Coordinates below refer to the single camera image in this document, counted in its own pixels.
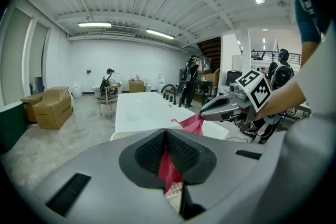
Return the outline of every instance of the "robotic hand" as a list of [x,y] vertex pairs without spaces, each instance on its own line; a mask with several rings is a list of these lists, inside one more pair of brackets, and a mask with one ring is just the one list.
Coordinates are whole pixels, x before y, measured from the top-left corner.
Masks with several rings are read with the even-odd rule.
[[249,123],[256,117],[256,114],[252,102],[247,94],[239,89],[237,83],[231,83],[228,94],[214,98],[200,111],[203,120],[235,122],[240,131],[248,129]]
[[250,70],[230,84],[228,94],[220,95],[206,104],[200,111],[201,118],[205,121],[235,122],[240,131],[246,131],[270,93],[265,76]]

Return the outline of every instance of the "human arm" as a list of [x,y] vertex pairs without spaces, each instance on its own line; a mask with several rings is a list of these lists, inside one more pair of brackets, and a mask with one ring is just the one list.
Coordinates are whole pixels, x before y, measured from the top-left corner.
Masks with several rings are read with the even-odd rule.
[[295,79],[290,79],[287,84],[271,93],[270,99],[258,112],[255,120],[287,109],[295,108],[305,102],[305,100],[306,98]]
[[298,23],[298,27],[301,35],[302,42],[302,59],[301,68],[308,61],[310,56],[317,49],[321,35],[318,32],[315,24],[313,23],[310,15],[302,8],[299,0],[294,0],[295,5],[295,17]]
[[198,72],[202,72],[203,71],[203,67],[202,67],[202,61],[200,60],[200,61],[198,61],[198,69],[197,69],[197,71]]

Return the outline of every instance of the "cable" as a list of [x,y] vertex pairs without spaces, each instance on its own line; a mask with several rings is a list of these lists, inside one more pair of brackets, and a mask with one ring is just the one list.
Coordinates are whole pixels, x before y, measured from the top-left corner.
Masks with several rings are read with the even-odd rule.
[[236,136],[229,137],[229,138],[227,138],[227,139],[225,139],[225,140],[229,140],[229,139],[232,139],[232,138],[237,138],[237,139],[240,139],[240,140],[246,140],[246,141],[247,141],[247,144],[249,144],[249,141],[248,141],[247,138],[239,138],[239,137],[236,137]]
[[267,135],[265,135],[265,136],[261,136],[261,135],[260,135],[260,139],[267,138],[267,137],[269,136],[269,134],[272,133],[276,118],[277,118],[277,116],[274,117],[273,124],[272,124],[272,129],[268,132]]

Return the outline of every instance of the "red cloth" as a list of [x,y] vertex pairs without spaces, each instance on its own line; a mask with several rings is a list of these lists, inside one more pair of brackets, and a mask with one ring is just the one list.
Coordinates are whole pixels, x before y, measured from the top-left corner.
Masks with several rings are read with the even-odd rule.
[[[179,124],[182,126],[183,131],[203,135],[203,119],[199,113],[179,122]],[[160,163],[159,177],[165,181],[164,193],[168,192],[174,182],[182,182],[182,176],[178,173],[173,162],[170,160],[167,150],[164,152]]]

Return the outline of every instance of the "pipe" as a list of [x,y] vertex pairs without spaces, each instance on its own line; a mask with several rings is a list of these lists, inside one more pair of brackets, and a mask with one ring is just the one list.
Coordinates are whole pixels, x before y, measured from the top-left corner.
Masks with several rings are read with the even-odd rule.
[[174,85],[172,84],[166,84],[162,90],[161,90],[161,93],[163,93],[163,91],[165,90],[165,88],[167,88],[168,86],[172,87],[174,89],[174,103],[173,104],[176,104],[176,88]]

